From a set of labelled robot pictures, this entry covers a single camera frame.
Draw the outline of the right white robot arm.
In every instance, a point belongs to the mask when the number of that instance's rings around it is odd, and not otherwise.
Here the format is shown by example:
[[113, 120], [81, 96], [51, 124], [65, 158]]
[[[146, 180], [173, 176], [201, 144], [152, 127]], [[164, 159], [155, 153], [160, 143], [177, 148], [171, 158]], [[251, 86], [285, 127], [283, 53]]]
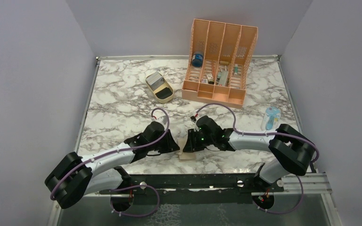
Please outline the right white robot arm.
[[184, 153], [202, 151], [212, 145], [220, 151], [257, 150], [274, 155], [254, 176], [254, 188], [260, 192], [283, 176], [304, 176], [316, 152], [313, 143], [288, 124], [269, 131], [239, 132], [235, 128], [221, 128], [208, 116], [194, 122], [195, 127], [188, 130]]

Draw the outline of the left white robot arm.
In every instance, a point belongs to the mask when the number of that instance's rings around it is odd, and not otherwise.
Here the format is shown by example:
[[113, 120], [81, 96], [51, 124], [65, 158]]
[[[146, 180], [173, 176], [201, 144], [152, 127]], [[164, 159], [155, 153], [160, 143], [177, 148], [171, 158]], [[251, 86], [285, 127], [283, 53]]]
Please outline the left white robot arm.
[[75, 205], [85, 195], [114, 189], [124, 193], [129, 180], [116, 167], [145, 158], [150, 151], [160, 154], [180, 150], [170, 130], [157, 121], [150, 123], [142, 133], [130, 137], [118, 146], [99, 154], [79, 156], [68, 153], [44, 181], [61, 208]]

